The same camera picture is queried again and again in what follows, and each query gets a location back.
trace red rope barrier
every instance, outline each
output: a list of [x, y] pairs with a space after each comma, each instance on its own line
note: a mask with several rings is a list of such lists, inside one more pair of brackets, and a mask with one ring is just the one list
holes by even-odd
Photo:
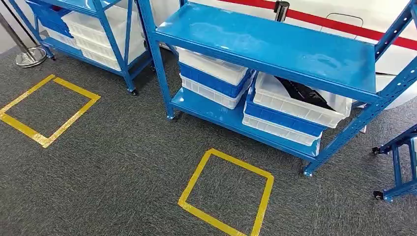
[[[219, 1], [237, 3], [237, 4], [272, 9], [272, 10], [275, 7], [275, 2], [266, 1], [266, 0], [219, 0]], [[349, 25], [343, 22], [334, 21], [334, 20], [330, 20], [327, 18], [323, 18], [323, 17], [319, 17], [319, 16], [315, 16], [315, 15], [311, 15], [311, 14], [307, 14], [307, 13], [303, 13], [303, 12], [299, 12], [299, 11], [295, 11], [291, 9], [288, 9], [287, 17], [304, 21], [304, 22], [308, 22], [308, 23], [312, 23], [315, 25], [323, 26], [326, 28], [330, 28], [330, 29], [334, 29], [334, 30], [338, 30], [338, 31], [346, 32], [346, 33], [351, 33], [357, 36], [378, 40], [378, 41], [384, 35], [384, 33], [381, 33], [375, 30]], [[394, 45], [404, 47], [404, 48], [409, 48], [412, 50], [417, 50], [417, 41], [408, 39], [408, 38], [398, 37], [396, 41], [394, 42]]]

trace blue plastic crate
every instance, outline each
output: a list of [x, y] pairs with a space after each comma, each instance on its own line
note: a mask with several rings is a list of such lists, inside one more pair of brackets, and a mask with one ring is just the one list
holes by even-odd
[[326, 126], [294, 117], [292, 115], [282, 113], [268, 107], [258, 105], [253, 102], [253, 97], [255, 96], [255, 83], [256, 77], [254, 78], [251, 87], [249, 88], [248, 95], [246, 97], [246, 109], [245, 113], [260, 118], [275, 124], [279, 124], [293, 130], [309, 134], [315, 137], [319, 137], [321, 133], [327, 129]]
[[243, 89], [243, 85], [248, 79], [250, 79], [254, 72], [254, 70], [248, 69], [242, 81], [237, 86], [234, 86], [184, 63], [178, 62], [178, 64], [182, 76], [214, 89], [231, 98], [236, 98], [239, 95], [240, 91]]
[[69, 33], [68, 26], [61, 19], [62, 16], [70, 13], [70, 10], [38, 0], [26, 0], [26, 3], [30, 6], [33, 13], [39, 18], [43, 26], [73, 38], [73, 36]]

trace shelving unit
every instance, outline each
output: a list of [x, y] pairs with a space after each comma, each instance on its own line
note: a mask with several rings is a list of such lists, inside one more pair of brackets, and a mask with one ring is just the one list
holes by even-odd
[[[415, 3], [417, 0], [410, 1], [381, 41], [372, 45], [186, 0], [180, 0], [180, 9], [155, 29], [149, 0], [137, 2], [167, 118], [173, 119], [174, 109], [178, 109], [305, 159], [310, 162], [304, 169], [307, 176], [312, 176], [417, 80], [417, 58], [414, 58], [384, 90], [375, 91], [375, 62], [411, 21]], [[306, 147], [242, 125], [242, 103], [229, 110], [184, 88], [171, 98], [160, 42], [350, 97], [367, 106], [319, 152], [319, 141]]]
[[[126, 23], [126, 41], [125, 41], [125, 51], [124, 51], [124, 57], [121, 55], [119, 47], [117, 45], [116, 39], [113, 35], [113, 32], [110, 28], [110, 24], [107, 20], [107, 17], [105, 15], [105, 10], [110, 8], [111, 6], [118, 3], [120, 0], [42, 0], [43, 2], [56, 5], [68, 10], [72, 10], [75, 12], [79, 12], [85, 15], [89, 15], [92, 17], [95, 17], [100, 20], [101, 25], [104, 29], [104, 31], [107, 34], [107, 37], [109, 39], [110, 45], [112, 46], [113, 52], [116, 56], [117, 62], [121, 68], [121, 71], [114, 70], [112, 68], [109, 68], [105, 65], [102, 65], [96, 61], [90, 60], [89, 58], [86, 58], [83, 56], [82, 52], [78, 49], [75, 49], [73, 47], [70, 47], [64, 43], [61, 43], [51, 37], [47, 37], [45, 39], [42, 39], [39, 35], [39, 24], [38, 24], [38, 17], [35, 15], [35, 24], [34, 26], [30, 23], [30, 21], [27, 19], [27, 17], [24, 15], [23, 11], [20, 9], [18, 4], [15, 2], [15, 0], [9, 0], [10, 4], [14, 7], [16, 12], [19, 14], [19, 16], [22, 18], [22, 20], [25, 22], [25, 24], [28, 26], [28, 28], [31, 30], [33, 35], [36, 37], [36, 39], [39, 41], [39, 43], [42, 45], [42, 47], [45, 49], [47, 56], [49, 58], [55, 59], [54, 55], [52, 54], [51, 50], [49, 48], [54, 48], [58, 51], [61, 51], [71, 57], [74, 57], [76, 59], [82, 60], [84, 62], [90, 63], [94, 66], [100, 67], [102, 69], [105, 69], [107, 71], [110, 71], [112, 73], [115, 73], [117, 75], [120, 75], [124, 78], [127, 90], [132, 94], [136, 95], [137, 91], [135, 86], [133, 85], [133, 79], [147, 66], [152, 62], [152, 56], [150, 54], [150, 51], [147, 50], [140, 56], [138, 56], [136, 59], [134, 59], [131, 63], [128, 63], [128, 54], [129, 54], [129, 42], [130, 42], [130, 26], [131, 26], [131, 18], [132, 18], [132, 6], [134, 0], [128, 0], [128, 6], [127, 6], [127, 23]], [[141, 22], [143, 25], [143, 19], [141, 14], [139, 13], [141, 17]]]
[[[398, 151], [402, 145], [408, 145], [410, 152], [411, 180], [406, 183], [403, 183], [402, 180], [400, 154]], [[374, 147], [372, 151], [374, 154], [388, 154], [392, 151], [392, 162], [394, 164], [395, 186], [383, 192], [374, 191], [376, 199], [384, 199], [385, 201], [392, 202], [394, 197], [409, 193], [417, 194], [417, 124], [381, 147]]]

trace chrome stanchion base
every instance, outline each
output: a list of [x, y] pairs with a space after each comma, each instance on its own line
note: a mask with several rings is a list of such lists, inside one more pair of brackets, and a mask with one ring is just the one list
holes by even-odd
[[28, 68], [41, 64], [46, 59], [46, 52], [43, 48], [29, 48], [34, 60], [26, 53], [20, 53], [16, 56], [16, 65], [21, 68]]

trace yellow tape square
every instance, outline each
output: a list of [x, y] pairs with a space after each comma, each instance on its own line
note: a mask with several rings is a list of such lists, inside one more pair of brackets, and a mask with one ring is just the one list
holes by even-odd
[[20, 121], [16, 120], [15, 118], [9, 116], [6, 114], [6, 112], [25, 99], [27, 96], [38, 90], [40, 87], [45, 85], [47, 82], [49, 82], [51, 79], [55, 78], [55, 75], [50, 75], [43, 79], [41, 82], [39, 82], [37, 85], [30, 88], [28, 91], [20, 95], [18, 98], [7, 104], [5, 107], [3, 107], [0, 110], [0, 119], [4, 121], [5, 123], [11, 125], [13, 128], [19, 130], [20, 132], [27, 135], [29, 138], [37, 141], [39, 144], [42, 145], [42, 147], [47, 148], [53, 141], [55, 141], [65, 130], [68, 129], [70, 125], [72, 125], [86, 110], [88, 110], [98, 99], [100, 99], [100, 96], [97, 94], [94, 94], [92, 92], [89, 92], [83, 88], [80, 88], [68, 81], [65, 81], [59, 77], [56, 77], [53, 81], [55, 83], [58, 83], [72, 91], [75, 91], [87, 98], [90, 99], [89, 102], [87, 102], [86, 105], [84, 105], [79, 111], [77, 111], [67, 122], [65, 122], [57, 131], [55, 131], [49, 138], [46, 138], [45, 136], [39, 134], [35, 130], [31, 129], [27, 125], [21, 123]]
[[216, 149], [210, 149], [204, 153], [203, 158], [201, 159], [200, 163], [198, 164], [194, 174], [192, 175], [190, 181], [188, 182], [187, 187], [184, 189], [183, 193], [181, 194], [181, 197], [178, 200], [178, 205], [180, 205], [184, 210], [190, 212], [191, 214], [197, 216], [198, 218], [206, 221], [207, 223], [213, 225], [214, 227], [220, 229], [221, 231], [231, 235], [231, 236], [245, 236], [244, 233], [239, 232], [238, 230], [226, 225], [225, 223], [215, 219], [214, 217], [204, 213], [203, 211], [195, 208], [193, 205], [188, 204], [187, 198], [190, 195], [191, 191], [193, 190], [193, 187], [195, 183], [197, 182], [198, 177], [201, 174], [201, 171], [203, 170], [204, 166], [206, 165], [207, 161], [209, 160], [211, 155], [218, 156], [220, 158], [223, 158], [226, 161], [229, 161], [235, 165], [238, 165], [242, 168], [245, 168], [249, 171], [252, 171], [254, 173], [257, 173], [265, 178], [267, 178], [267, 182], [265, 185], [264, 193], [261, 198], [261, 203], [259, 204], [258, 213], [256, 215], [255, 224], [252, 228], [251, 236], [258, 236], [259, 232], [262, 227], [262, 222], [264, 220], [265, 211], [267, 210], [267, 205], [269, 201], [269, 196], [271, 194], [272, 185], [274, 181], [274, 177], [271, 175], [271, 173], [266, 172], [264, 170], [261, 170], [257, 167], [254, 167], [246, 162], [243, 162], [239, 159], [236, 159], [232, 156], [229, 156], [225, 153], [222, 153]]

